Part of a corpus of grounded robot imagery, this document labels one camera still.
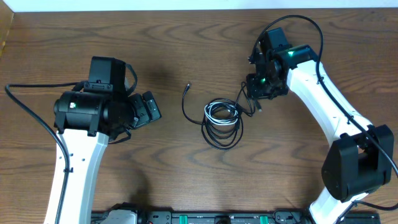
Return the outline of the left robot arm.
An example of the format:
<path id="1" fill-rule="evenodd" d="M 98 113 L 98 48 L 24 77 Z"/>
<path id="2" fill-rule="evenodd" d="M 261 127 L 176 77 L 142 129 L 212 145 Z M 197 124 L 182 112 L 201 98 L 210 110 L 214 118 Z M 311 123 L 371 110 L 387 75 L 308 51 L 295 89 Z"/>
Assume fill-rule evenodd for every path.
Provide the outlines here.
<path id="1" fill-rule="evenodd" d="M 46 223 L 89 223 L 98 170 L 108 144 L 118 136 L 162 117 L 150 91 L 135 93 L 126 72 L 130 64 L 111 57 L 91 59 L 87 81 L 76 84 L 54 104 L 57 161 Z"/>

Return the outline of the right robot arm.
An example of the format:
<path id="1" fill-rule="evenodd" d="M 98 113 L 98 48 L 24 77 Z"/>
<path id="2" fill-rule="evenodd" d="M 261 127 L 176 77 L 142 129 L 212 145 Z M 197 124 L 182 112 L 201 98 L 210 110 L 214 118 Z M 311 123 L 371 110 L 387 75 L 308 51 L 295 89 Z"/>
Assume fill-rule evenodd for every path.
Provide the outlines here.
<path id="1" fill-rule="evenodd" d="M 271 100 L 294 92 L 329 144 L 322 166 L 325 185 L 302 223 L 339 223 L 361 199 L 391 180 L 394 135 L 358 113 L 331 82 L 309 45 L 292 46 L 281 28 L 260 35 L 249 61 L 248 95 Z"/>

